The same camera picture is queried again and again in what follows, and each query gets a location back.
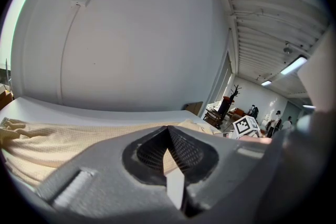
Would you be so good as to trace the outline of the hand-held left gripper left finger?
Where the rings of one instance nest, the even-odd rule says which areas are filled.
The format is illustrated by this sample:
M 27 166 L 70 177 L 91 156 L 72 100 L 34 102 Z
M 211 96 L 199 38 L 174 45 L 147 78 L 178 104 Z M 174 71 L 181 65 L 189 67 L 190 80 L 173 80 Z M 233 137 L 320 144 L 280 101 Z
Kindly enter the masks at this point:
M 36 207 L 52 224 L 174 224 L 184 219 L 166 190 L 166 126 L 98 142 L 38 188 Z

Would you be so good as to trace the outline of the person's right forearm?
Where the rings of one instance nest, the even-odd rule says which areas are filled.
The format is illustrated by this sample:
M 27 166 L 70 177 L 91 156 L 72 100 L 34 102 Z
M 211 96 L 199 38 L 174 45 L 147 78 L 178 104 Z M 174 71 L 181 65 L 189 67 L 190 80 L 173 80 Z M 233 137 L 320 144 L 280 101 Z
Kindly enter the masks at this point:
M 266 137 L 251 137 L 248 135 L 241 136 L 239 138 L 240 141 L 246 141 L 246 142 L 254 142 L 254 143 L 261 143 L 261 144 L 270 144 L 272 142 L 271 138 Z

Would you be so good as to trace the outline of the wooden chair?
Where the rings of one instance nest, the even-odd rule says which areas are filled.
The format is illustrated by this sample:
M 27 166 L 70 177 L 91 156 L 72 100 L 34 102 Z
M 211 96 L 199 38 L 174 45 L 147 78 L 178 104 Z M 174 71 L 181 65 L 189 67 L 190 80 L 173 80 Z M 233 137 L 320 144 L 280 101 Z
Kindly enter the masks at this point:
M 223 123 L 223 116 L 219 114 L 216 110 L 208 110 L 206 109 L 206 113 L 203 117 L 203 120 L 218 130 L 221 129 L 221 125 Z

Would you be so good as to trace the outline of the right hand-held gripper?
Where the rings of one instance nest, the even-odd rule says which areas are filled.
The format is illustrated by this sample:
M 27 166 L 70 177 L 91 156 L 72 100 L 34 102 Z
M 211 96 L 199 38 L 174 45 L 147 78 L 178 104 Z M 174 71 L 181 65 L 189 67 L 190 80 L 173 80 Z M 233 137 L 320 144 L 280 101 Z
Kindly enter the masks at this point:
M 252 116 L 243 116 L 232 123 L 233 130 L 223 133 L 223 137 L 238 140 L 243 136 L 261 138 L 260 127 Z

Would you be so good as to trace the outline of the beige cloth trousers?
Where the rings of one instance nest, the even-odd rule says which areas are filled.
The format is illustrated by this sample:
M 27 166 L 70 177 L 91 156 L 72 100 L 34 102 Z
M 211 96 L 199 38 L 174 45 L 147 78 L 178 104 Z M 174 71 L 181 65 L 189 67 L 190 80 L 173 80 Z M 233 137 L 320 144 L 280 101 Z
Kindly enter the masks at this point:
M 4 118 L 0 123 L 0 149 L 13 178 L 34 191 L 52 172 L 93 144 L 163 125 L 207 135 L 219 133 L 209 124 L 191 119 L 131 126 L 77 126 Z

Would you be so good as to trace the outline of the flat cardboard sheet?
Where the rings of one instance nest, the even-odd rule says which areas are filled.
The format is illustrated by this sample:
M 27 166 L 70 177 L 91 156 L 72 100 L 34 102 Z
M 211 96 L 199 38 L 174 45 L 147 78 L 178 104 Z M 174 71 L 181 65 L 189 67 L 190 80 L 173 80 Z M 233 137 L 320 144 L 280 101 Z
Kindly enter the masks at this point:
M 185 106 L 184 110 L 189 111 L 193 113 L 194 115 L 198 116 L 199 111 L 201 110 L 201 107 L 203 105 L 203 101 L 201 102 L 194 102 L 194 103 L 189 103 Z

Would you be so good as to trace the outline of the small cardboard box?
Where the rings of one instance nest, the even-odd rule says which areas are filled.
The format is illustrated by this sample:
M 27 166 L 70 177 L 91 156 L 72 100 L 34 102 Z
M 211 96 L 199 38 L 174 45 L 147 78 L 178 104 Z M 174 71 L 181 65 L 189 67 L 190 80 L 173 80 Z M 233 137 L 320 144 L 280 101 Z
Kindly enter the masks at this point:
M 13 94 L 6 90 L 5 85 L 0 84 L 0 110 L 13 101 Z

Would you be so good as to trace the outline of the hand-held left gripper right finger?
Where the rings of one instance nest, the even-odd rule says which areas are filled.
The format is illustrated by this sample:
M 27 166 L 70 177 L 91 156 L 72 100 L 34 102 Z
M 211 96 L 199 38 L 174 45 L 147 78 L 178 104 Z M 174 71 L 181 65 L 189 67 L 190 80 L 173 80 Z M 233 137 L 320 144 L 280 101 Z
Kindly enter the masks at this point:
M 184 175 L 183 198 L 167 224 L 255 224 L 266 187 L 267 146 L 169 126 L 168 149 Z

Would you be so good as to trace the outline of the black chair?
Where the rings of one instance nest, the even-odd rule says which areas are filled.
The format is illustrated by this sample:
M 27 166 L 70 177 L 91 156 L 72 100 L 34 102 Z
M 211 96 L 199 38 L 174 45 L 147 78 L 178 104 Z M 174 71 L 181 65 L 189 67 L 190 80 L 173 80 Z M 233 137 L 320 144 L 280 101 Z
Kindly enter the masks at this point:
M 224 96 L 223 101 L 218 109 L 218 114 L 220 115 L 220 120 L 222 121 L 225 118 L 226 113 L 228 112 L 231 104 L 234 102 L 230 97 Z

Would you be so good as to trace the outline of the dark coat rack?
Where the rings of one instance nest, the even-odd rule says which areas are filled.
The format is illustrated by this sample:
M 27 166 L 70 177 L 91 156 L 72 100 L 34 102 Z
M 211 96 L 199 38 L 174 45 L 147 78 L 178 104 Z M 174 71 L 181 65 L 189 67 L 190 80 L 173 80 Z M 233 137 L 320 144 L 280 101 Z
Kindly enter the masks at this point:
M 234 85 L 234 88 L 231 89 L 231 95 L 229 97 L 230 103 L 234 102 L 234 98 L 239 95 L 239 90 L 242 89 L 242 87 L 239 87 L 239 85 Z

